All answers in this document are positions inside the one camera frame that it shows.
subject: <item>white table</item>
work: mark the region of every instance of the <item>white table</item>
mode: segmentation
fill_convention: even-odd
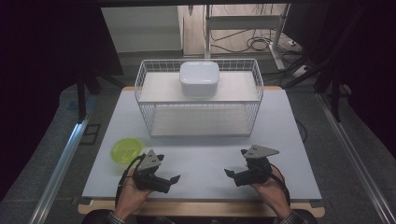
[[[134,92],[129,89],[122,91],[82,197],[114,200],[120,176],[126,165],[111,160],[110,149],[124,137],[136,137],[141,140],[145,145],[144,152],[154,149],[157,154],[165,156],[156,176],[169,179],[174,175],[181,175],[179,182],[173,185],[167,194],[150,194],[148,200],[152,204],[257,204],[258,196],[250,186],[238,188],[224,173],[224,168],[236,172],[247,169],[240,149],[248,149],[251,145],[271,147],[280,151],[279,154],[269,157],[269,160],[285,176],[293,203],[321,200],[288,97],[282,90],[264,91],[262,105],[250,137],[211,138],[150,137],[135,101]],[[322,216],[324,209],[320,211],[319,215]],[[143,208],[142,214],[147,212],[149,211]]]

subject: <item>wire basket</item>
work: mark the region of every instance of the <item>wire basket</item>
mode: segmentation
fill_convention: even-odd
[[[219,66],[215,96],[183,95],[184,62]],[[134,84],[137,104],[151,136],[250,136],[262,101],[262,76],[254,59],[145,60]]]

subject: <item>hand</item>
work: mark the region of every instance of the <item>hand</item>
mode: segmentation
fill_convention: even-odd
[[[134,169],[131,169],[122,184],[119,201],[114,211],[114,214],[122,220],[126,220],[136,212],[152,192],[148,189],[138,189],[132,179],[133,174]]]
[[[275,166],[272,166],[272,170],[274,175],[283,180],[282,174]],[[291,215],[292,210],[288,205],[285,193],[273,178],[268,178],[263,184],[252,184],[251,187],[259,193],[262,201],[270,206],[281,220]]]

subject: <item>wrist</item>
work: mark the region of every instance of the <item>wrist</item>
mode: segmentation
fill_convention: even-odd
[[[277,217],[280,218],[280,220],[283,220],[287,217],[289,217],[292,213],[293,210],[288,205],[285,204],[280,204],[278,206],[274,206],[274,212],[276,213]]]
[[[129,211],[123,211],[121,209],[117,209],[114,211],[114,215],[116,217],[119,217],[120,219],[122,219],[123,221],[125,221],[126,219],[128,219],[128,217],[131,215],[129,213]]]
[[[118,217],[115,213],[110,212],[107,216],[107,220],[111,224],[125,224],[125,220]]]

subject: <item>black device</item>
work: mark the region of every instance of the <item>black device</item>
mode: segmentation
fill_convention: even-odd
[[[138,189],[150,189],[167,193],[171,186],[176,184],[180,179],[180,175],[174,176],[169,180],[156,176],[155,172],[160,167],[163,158],[164,155],[157,156],[152,149],[148,154],[143,153],[141,156],[136,157],[124,171],[122,178],[120,179],[119,187],[117,188],[116,205],[120,197],[122,184],[126,177],[133,178]],[[132,176],[127,176],[131,167],[138,160],[140,160],[140,162],[134,168],[134,174]]]
[[[236,174],[234,171],[224,169],[225,174],[232,178],[237,187],[265,183],[268,178],[273,178],[283,189],[286,200],[290,204],[290,194],[284,181],[280,180],[272,172],[272,164],[268,161],[267,157],[278,154],[279,151],[269,148],[253,145],[249,150],[242,149],[242,155],[247,161],[248,170]]]

